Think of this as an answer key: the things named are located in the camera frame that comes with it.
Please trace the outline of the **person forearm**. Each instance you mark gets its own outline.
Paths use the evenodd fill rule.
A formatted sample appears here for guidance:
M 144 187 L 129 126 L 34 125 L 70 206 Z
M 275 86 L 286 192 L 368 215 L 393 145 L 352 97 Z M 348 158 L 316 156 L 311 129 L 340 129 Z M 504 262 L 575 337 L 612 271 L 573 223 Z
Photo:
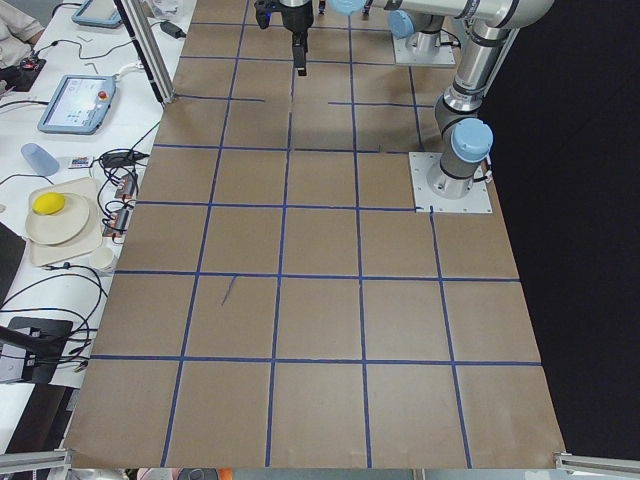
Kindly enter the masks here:
M 1 68 L 17 66 L 28 57 L 45 27 L 6 1 L 1 1 Z

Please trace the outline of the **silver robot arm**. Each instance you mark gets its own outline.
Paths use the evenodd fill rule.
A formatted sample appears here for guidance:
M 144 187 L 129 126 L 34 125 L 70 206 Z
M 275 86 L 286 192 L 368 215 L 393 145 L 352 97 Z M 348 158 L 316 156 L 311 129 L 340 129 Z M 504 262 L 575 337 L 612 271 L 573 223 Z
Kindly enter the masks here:
M 513 30 L 540 20 L 551 1 L 373 1 L 371 6 L 474 21 L 451 85 L 438 98 L 435 118 L 444 142 L 439 163 L 428 171 L 429 188 L 438 196 L 466 196 L 478 165 L 488 156 L 493 133 L 477 118 L 489 77 Z
M 396 38 L 409 38 L 416 33 L 439 37 L 444 22 L 443 16 L 402 10 L 401 1 L 387 1 L 384 9 L 389 11 L 387 24 Z M 299 76 L 306 76 L 308 53 L 308 30 L 314 23 L 312 1 L 255 1 L 255 17 L 264 30 L 270 25 L 275 13 L 282 16 L 282 24 L 291 33 L 294 69 Z

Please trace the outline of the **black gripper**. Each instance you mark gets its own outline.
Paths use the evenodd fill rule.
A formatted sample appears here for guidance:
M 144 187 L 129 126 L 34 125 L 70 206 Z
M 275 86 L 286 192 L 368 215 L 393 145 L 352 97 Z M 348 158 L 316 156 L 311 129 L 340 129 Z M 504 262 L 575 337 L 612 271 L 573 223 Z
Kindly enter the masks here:
M 313 25 L 314 13 L 311 0 L 257 0 L 254 2 L 258 26 L 267 29 L 271 16 L 280 13 L 282 24 L 292 32 L 292 55 L 294 69 L 299 76 L 307 75 L 306 56 L 308 52 L 307 30 Z

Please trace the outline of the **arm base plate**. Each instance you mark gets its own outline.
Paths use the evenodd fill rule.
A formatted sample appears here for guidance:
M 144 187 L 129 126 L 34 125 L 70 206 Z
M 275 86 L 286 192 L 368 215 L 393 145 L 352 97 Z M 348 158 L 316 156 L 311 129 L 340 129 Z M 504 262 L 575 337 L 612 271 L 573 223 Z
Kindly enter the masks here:
M 424 213 L 492 214 L 493 209 L 482 169 L 468 179 L 449 177 L 441 169 L 441 153 L 410 152 L 409 164 L 415 209 Z
M 395 62 L 404 66 L 453 68 L 456 65 L 451 37 L 437 34 L 414 33 L 406 38 L 392 37 Z

